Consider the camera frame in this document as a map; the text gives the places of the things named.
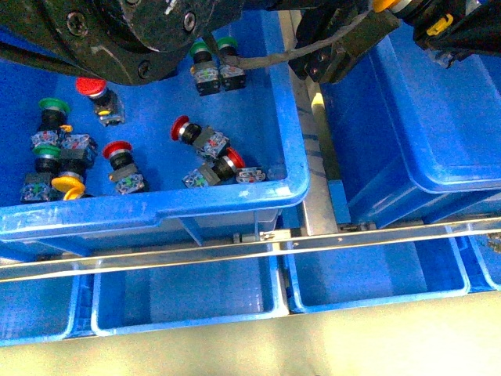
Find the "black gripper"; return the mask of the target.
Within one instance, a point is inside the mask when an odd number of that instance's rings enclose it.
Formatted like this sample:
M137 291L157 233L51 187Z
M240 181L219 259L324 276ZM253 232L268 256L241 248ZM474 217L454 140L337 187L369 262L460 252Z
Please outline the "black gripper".
M301 80L338 83L358 62L392 31L401 21L389 11L376 13L367 1L326 1L314 9L301 12L296 30L297 49L325 40L357 16L363 20L334 43L289 61L289 67Z

